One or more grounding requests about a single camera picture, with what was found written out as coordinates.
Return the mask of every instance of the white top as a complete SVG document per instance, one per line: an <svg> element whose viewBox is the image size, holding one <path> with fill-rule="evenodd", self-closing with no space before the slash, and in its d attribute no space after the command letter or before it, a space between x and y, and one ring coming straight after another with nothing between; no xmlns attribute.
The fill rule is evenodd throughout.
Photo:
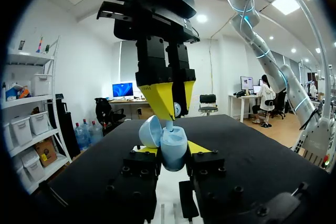
<svg viewBox="0 0 336 224"><path fill-rule="evenodd" d="M317 89L316 89L316 86L313 84L312 86L310 86L310 93L311 93L311 96L316 98L317 97Z"/></svg>
<svg viewBox="0 0 336 224"><path fill-rule="evenodd" d="M257 96L261 97L260 108L262 110L271 111L274 109L274 105L273 106L265 105L265 101L275 99L275 92L271 87L269 88L267 84L263 84L260 88L260 91L257 93Z"/></svg>

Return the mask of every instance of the colorful object on shelf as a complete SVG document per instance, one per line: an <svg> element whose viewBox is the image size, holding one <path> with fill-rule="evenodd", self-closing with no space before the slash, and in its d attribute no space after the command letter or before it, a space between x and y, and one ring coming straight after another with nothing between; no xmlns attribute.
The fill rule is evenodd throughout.
<svg viewBox="0 0 336 224"><path fill-rule="evenodd" d="M41 36L40 44L38 45L38 49L37 49L36 52L40 52L41 51L42 40L43 40L43 37Z"/></svg>
<svg viewBox="0 0 336 224"><path fill-rule="evenodd" d="M32 95L29 93L28 87L24 86L22 89L18 92L18 98L26 98L26 97L32 97Z"/></svg>

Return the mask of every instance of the office chair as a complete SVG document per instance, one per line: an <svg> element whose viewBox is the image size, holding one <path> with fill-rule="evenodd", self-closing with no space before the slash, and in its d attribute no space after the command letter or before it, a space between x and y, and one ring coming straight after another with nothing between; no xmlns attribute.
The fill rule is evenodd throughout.
<svg viewBox="0 0 336 224"><path fill-rule="evenodd" d="M274 100L265 101L266 106L273 106L273 104L274 104ZM272 127L272 125L268 123L268 120L269 120L268 112L270 112L270 111L272 111L272 110L268 110L268 111L265 112L265 117L260 116L260 118L264 120L264 122L261 124L261 127L264 127L264 128Z"/></svg>
<svg viewBox="0 0 336 224"><path fill-rule="evenodd" d="M209 116L210 113L218 111L215 94L201 94L199 96L199 103L200 108L198 109L198 111L201 113L206 113L206 116ZM208 103L209 105L211 104L212 106L201 107L201 103Z"/></svg>
<svg viewBox="0 0 336 224"><path fill-rule="evenodd" d="M286 93L281 91L276 95L276 98L274 100L274 110L271 113L271 117L274 118L274 116L281 116L281 119L283 120L286 115L283 113L283 110L285 108L285 97Z"/></svg>
<svg viewBox="0 0 336 224"><path fill-rule="evenodd" d="M111 105L106 100L106 98L95 98L96 101L96 116L97 120L101 125L104 123L108 126L111 123L113 129L120 125L122 120L126 115L124 115L124 109L119 109L113 111Z"/></svg>

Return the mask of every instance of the black tabletop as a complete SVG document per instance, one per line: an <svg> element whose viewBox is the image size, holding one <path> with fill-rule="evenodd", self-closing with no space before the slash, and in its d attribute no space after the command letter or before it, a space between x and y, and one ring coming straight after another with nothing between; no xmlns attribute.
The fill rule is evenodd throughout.
<svg viewBox="0 0 336 224"><path fill-rule="evenodd" d="M138 130L142 123L122 123L50 186L67 202L89 204L102 199L108 180L120 171L122 158L141 144ZM243 186L249 201L267 202L281 192L293 192L301 182L310 185L309 193L314 196L329 176L289 148L226 115L177 119L174 124L184 128L188 140L224 154L227 185Z"/></svg>

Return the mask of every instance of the cardboard box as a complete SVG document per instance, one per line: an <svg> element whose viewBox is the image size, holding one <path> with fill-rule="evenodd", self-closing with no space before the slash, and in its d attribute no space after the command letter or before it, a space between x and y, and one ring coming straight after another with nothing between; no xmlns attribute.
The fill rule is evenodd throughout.
<svg viewBox="0 0 336 224"><path fill-rule="evenodd" d="M152 115L155 115L152 108L138 108L138 117L139 119L148 119Z"/></svg>
<svg viewBox="0 0 336 224"><path fill-rule="evenodd" d="M51 137L44 139L43 142L35 144L35 150L40 156L40 161L44 167L47 167L57 159Z"/></svg>

